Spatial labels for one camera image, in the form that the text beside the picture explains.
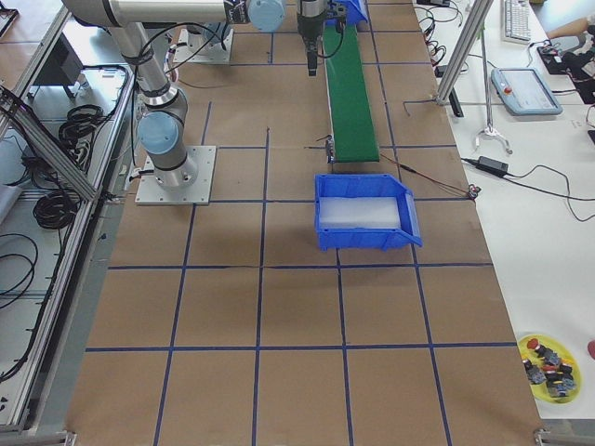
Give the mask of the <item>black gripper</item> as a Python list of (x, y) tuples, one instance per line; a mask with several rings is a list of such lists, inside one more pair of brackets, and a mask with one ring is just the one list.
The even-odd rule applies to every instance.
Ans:
[(324, 0), (297, 1), (297, 31), (305, 42), (308, 76), (317, 74), (317, 41), (324, 32), (324, 22)]

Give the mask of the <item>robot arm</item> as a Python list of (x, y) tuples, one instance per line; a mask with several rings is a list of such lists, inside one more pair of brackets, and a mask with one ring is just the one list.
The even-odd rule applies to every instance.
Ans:
[(145, 26), (251, 23), (262, 32), (273, 33), (284, 21), (284, 2), (67, 1), (64, 5), (82, 22), (107, 29), (135, 71), (147, 109), (139, 120), (138, 138), (152, 163), (150, 190), (162, 192), (167, 203), (184, 203), (193, 190), (209, 197), (214, 169), (207, 158), (213, 149), (184, 145), (188, 101), (158, 62)]

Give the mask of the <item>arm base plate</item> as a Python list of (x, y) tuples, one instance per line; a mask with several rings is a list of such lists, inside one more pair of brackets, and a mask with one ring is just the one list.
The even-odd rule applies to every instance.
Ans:
[(233, 29), (226, 22), (190, 25), (182, 29), (173, 46), (172, 62), (228, 64), (231, 59)]
[(139, 180), (136, 204), (139, 205), (208, 205), (216, 164), (216, 146), (186, 146), (185, 163), (176, 170), (155, 168), (150, 155)]

